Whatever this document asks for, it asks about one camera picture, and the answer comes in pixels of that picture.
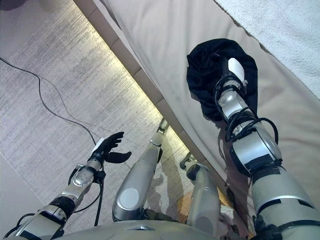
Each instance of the white towel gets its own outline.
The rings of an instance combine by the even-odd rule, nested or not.
[[[215,0],[320,99],[320,0]]]

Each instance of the black cloth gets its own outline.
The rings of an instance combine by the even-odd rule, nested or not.
[[[244,79],[248,81],[244,100],[257,113],[258,69],[255,60],[238,43],[226,38],[205,41],[187,56],[189,90],[201,103],[202,113],[214,122],[222,120],[214,101],[215,86],[223,75],[223,61],[230,58],[238,60],[244,69]]]

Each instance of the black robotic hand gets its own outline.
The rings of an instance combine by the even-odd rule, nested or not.
[[[124,136],[124,132],[117,132],[108,138],[104,139],[103,142],[93,151],[89,160],[96,159],[101,164],[104,161],[113,164],[120,164],[125,162],[131,156],[131,152],[120,153],[120,152],[110,152],[111,149],[116,148],[118,143],[121,143],[121,138]]]

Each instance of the gray carpet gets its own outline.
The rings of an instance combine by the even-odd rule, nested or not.
[[[116,150],[132,151],[131,158],[125,164],[105,165],[99,223],[112,222],[111,208],[118,187],[157,129],[161,114],[71,0],[7,60],[52,81],[70,114],[85,122],[96,141],[125,132]],[[43,107],[34,76],[1,64],[0,86],[0,150],[40,200],[48,204],[67,185],[76,163],[86,162],[94,146],[92,140],[81,127],[53,116]],[[41,90],[53,111],[70,118],[52,85],[42,81]],[[177,200],[193,188],[178,165],[188,150],[169,129],[163,151],[146,205],[175,218]],[[98,187],[92,186],[80,207],[97,194]],[[74,214],[66,232],[93,226],[96,210],[97,204]]]

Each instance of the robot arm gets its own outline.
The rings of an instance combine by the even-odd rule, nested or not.
[[[62,236],[63,227],[90,190],[92,183],[103,182],[106,174],[100,169],[104,162],[122,163],[130,157],[131,152],[109,153],[121,142],[123,134],[118,132],[106,139],[102,138],[94,147],[86,165],[78,165],[69,185],[52,202],[22,224],[15,236],[25,239],[51,239]]]
[[[320,213],[302,187],[281,167],[275,125],[267,118],[258,118],[245,103],[246,81],[241,72],[241,64],[229,59],[216,84],[215,101],[227,123],[226,141],[232,141],[232,160],[239,172],[252,179],[256,238],[315,239],[320,236]],[[275,140],[261,121],[272,125]]]

